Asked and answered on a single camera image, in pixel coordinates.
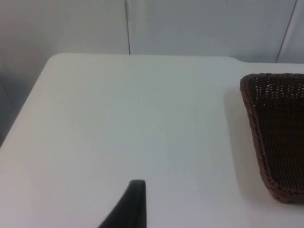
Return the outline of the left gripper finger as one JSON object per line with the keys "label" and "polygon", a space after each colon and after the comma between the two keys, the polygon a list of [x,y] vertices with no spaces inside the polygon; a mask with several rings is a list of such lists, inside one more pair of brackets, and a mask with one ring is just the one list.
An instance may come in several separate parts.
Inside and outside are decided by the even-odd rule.
{"label": "left gripper finger", "polygon": [[145,228],[146,183],[131,180],[116,206],[99,228]]}

